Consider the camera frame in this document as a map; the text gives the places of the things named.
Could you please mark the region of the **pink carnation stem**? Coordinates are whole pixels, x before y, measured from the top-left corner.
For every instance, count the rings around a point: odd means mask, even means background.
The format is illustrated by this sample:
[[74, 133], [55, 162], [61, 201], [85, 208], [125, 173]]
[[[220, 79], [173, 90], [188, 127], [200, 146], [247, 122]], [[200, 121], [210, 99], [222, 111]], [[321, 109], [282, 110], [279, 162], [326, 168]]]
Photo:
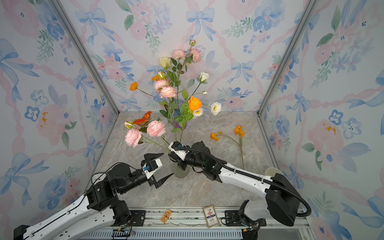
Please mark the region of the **pink carnation stem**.
[[149, 143], [161, 147], [167, 153], [170, 152], [168, 149], [169, 143], [164, 137], [166, 126], [163, 122], [159, 120], [149, 121], [141, 127], [133, 122], [126, 121], [124, 125], [128, 129], [125, 135], [127, 146], [135, 148], [140, 144]]

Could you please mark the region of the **orange gerbera stem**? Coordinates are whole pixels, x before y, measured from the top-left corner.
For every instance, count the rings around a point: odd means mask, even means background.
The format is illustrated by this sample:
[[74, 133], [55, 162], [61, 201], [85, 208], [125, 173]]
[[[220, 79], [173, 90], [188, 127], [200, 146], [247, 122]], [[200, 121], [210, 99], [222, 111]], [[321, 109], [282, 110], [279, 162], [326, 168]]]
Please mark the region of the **orange gerbera stem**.
[[146, 126], [148, 122], [151, 120], [151, 114], [152, 114], [152, 111], [146, 112], [141, 119], [134, 120], [133, 124], [140, 127]]

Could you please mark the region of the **orange poppy green leaves stem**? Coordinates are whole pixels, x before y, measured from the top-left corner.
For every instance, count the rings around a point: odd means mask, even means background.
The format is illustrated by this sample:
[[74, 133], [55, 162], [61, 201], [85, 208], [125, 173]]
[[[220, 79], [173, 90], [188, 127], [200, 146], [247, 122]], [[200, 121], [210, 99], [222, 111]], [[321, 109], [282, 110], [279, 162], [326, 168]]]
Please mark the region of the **orange poppy green leaves stem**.
[[202, 102], [195, 98], [190, 97], [185, 103], [174, 111], [174, 129], [173, 132], [176, 134], [176, 140], [181, 142], [183, 139], [183, 133], [186, 129], [188, 122], [199, 118], [203, 115], [203, 104]]

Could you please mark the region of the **orange poppy thin stem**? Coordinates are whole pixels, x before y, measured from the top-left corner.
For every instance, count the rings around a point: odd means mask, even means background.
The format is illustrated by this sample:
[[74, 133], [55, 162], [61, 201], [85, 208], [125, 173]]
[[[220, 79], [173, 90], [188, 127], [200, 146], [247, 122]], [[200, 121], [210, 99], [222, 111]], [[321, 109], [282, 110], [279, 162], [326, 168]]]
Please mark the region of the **orange poppy thin stem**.
[[231, 141], [233, 141], [239, 147], [240, 156], [241, 156], [241, 160], [242, 160], [242, 168], [244, 170], [245, 169], [245, 163], [244, 163], [244, 151], [243, 151], [243, 137], [245, 136], [245, 133], [243, 131], [243, 127], [237, 125], [234, 128], [234, 133], [235, 133], [235, 136], [238, 137], [237, 139], [235, 139], [234, 137], [231, 137], [231, 136], [229, 136], [229, 135], [227, 135], [221, 131], [218, 131], [217, 133], [211, 133], [210, 138], [212, 140], [217, 141], [217, 142], [220, 140], [220, 137], [225, 137], [225, 138], [228, 138]]

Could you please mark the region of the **small white flower spray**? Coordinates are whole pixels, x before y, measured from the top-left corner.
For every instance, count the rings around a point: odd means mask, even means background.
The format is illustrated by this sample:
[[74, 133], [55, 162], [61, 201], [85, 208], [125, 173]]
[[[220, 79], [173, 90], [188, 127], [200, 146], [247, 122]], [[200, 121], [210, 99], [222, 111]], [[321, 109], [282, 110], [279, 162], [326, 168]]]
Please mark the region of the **small white flower spray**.
[[203, 114], [203, 109], [210, 110], [213, 116], [217, 116], [222, 111], [222, 104], [214, 102], [211, 105], [204, 105], [195, 97], [196, 93], [189, 100], [190, 109], [193, 111], [194, 118], [200, 117]]

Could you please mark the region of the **pink ranunculus spray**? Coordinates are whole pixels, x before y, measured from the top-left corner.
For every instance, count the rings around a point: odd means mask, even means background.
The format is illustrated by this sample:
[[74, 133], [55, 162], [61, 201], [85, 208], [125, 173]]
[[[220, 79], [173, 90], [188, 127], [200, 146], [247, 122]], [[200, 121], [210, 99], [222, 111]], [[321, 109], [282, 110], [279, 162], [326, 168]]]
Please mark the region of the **pink ranunculus spray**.
[[163, 71], [157, 72], [156, 76], [152, 78], [154, 81], [154, 88], [158, 95], [159, 104], [163, 107], [160, 113], [167, 119], [170, 124], [170, 132], [177, 140], [177, 133], [181, 131], [180, 128], [175, 127], [175, 111], [178, 107], [177, 102], [177, 90], [174, 87], [174, 83], [169, 80]]

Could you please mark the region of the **white rose bud stem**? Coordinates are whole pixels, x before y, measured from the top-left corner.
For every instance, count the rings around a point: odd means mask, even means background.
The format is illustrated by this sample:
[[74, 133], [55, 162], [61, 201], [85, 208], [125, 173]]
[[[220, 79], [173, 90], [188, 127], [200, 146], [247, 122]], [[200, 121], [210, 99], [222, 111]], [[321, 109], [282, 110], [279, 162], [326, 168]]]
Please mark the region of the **white rose bud stem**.
[[198, 82], [198, 85], [197, 85], [197, 87], [195, 88], [195, 90], [192, 92], [192, 94], [190, 95], [186, 89], [184, 89], [184, 90], [182, 91], [182, 96], [183, 96], [185, 102], [189, 101], [189, 100], [191, 99], [191, 97], [192, 97], [192, 96], [197, 92], [197, 90], [200, 88], [200, 86], [201, 86], [201, 85], [204, 85], [204, 84], [207, 83], [207, 81], [209, 80], [209, 78], [210, 78], [209, 73], [207, 73], [207, 72], [201, 72], [200, 75], [199, 75], [199, 77], [196, 78], [196, 81]]

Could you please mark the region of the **yellow rose stem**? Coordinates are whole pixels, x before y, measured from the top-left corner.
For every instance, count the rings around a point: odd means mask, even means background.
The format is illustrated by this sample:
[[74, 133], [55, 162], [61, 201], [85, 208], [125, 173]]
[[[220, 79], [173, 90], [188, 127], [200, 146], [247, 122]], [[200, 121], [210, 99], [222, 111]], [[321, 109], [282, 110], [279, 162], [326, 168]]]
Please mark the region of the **yellow rose stem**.
[[159, 79], [155, 84], [155, 89], [160, 95], [161, 99], [167, 99], [169, 103], [173, 103], [178, 99], [178, 93], [169, 75], [171, 74], [172, 67], [171, 58], [160, 58], [159, 64], [163, 70], [157, 74]]

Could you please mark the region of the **pink rose stem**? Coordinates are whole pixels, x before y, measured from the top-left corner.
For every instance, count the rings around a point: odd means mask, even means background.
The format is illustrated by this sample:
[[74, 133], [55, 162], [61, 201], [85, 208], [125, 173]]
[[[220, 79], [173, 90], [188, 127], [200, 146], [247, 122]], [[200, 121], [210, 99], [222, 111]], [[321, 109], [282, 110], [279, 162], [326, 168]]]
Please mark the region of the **pink rose stem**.
[[181, 85], [181, 76], [184, 73], [188, 72], [188, 67], [192, 63], [198, 63], [201, 60], [201, 54], [198, 49], [196, 49], [196, 41], [189, 41], [190, 47], [188, 50], [176, 49], [173, 52], [173, 57], [171, 58], [171, 74], [170, 78], [176, 87], [177, 93], [179, 92], [179, 86]]

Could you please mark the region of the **clear glass vase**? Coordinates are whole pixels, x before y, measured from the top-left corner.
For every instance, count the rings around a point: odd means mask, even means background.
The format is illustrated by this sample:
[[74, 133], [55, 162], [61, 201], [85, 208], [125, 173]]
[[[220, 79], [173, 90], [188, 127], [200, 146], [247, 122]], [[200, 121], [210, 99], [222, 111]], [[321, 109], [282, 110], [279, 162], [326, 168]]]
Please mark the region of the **clear glass vase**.
[[173, 163], [173, 173], [177, 178], [184, 178], [190, 172], [190, 167], [186, 166], [185, 169], [182, 169], [177, 163]]

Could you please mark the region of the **blue purple glass vase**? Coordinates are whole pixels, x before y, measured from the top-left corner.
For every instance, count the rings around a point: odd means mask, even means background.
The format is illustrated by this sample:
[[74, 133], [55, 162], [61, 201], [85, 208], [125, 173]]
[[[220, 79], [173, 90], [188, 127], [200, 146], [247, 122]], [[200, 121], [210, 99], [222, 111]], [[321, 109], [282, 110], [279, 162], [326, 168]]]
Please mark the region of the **blue purple glass vase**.
[[174, 127], [175, 128], [178, 128], [178, 129], [186, 129], [187, 128], [187, 126], [188, 126], [188, 123], [186, 123], [185, 125], [184, 125], [184, 127], [182, 127], [182, 126], [180, 126], [180, 123], [181, 122], [178, 122], [177, 120], [179, 120], [180, 118], [179, 118], [179, 116], [181, 116], [182, 114], [181, 114], [181, 111], [180, 111], [180, 107], [182, 106], [182, 104], [183, 104], [184, 102], [182, 101], [182, 100], [178, 100], [178, 102], [177, 102], [177, 106], [176, 106], [176, 108], [175, 108], [175, 110], [174, 110], [174, 113], [173, 113], [173, 117], [174, 117]]

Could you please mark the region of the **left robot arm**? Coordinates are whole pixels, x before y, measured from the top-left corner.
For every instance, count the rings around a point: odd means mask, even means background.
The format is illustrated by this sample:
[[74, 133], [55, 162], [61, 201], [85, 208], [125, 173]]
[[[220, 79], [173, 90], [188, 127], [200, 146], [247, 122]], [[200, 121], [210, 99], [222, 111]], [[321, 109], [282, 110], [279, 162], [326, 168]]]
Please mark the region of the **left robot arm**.
[[102, 174], [76, 201], [48, 219], [33, 226], [14, 229], [15, 240], [77, 240], [104, 227], [127, 226], [133, 220], [127, 203], [119, 195], [148, 183], [159, 188], [167, 177], [157, 181], [156, 171], [163, 166], [162, 154], [145, 154], [141, 167], [131, 170], [118, 163]]

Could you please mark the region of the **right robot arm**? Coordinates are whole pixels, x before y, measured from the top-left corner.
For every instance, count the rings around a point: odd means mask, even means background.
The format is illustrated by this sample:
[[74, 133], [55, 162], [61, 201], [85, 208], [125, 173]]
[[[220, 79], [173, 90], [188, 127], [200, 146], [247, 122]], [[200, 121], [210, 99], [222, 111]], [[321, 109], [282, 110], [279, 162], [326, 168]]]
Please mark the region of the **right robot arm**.
[[200, 168], [200, 172], [211, 181], [234, 185], [260, 197], [257, 201], [245, 200], [242, 203], [233, 220], [234, 224], [250, 227], [262, 219], [273, 218], [292, 227], [297, 217], [312, 214], [309, 203], [282, 174], [271, 177], [236, 168], [214, 157], [202, 141], [191, 147], [174, 141], [170, 143], [169, 150], [170, 159], [182, 170], [187, 166]]

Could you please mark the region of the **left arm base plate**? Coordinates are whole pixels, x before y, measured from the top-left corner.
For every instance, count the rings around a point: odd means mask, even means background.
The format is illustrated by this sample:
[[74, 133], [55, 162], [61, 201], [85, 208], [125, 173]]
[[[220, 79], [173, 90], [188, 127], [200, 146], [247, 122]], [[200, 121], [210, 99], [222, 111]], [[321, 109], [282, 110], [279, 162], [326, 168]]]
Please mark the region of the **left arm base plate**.
[[131, 210], [127, 217], [123, 217], [123, 226], [143, 227], [146, 219], [145, 210]]

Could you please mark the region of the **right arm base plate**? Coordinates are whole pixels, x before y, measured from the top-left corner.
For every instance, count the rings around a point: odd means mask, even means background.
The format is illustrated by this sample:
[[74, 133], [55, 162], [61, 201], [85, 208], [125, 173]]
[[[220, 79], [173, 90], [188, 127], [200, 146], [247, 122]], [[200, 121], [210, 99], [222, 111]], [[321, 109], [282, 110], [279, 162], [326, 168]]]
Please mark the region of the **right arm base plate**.
[[238, 211], [226, 210], [224, 211], [224, 217], [221, 218], [222, 224], [228, 227], [266, 227], [267, 223], [265, 219], [251, 220], [244, 214], [239, 215]]

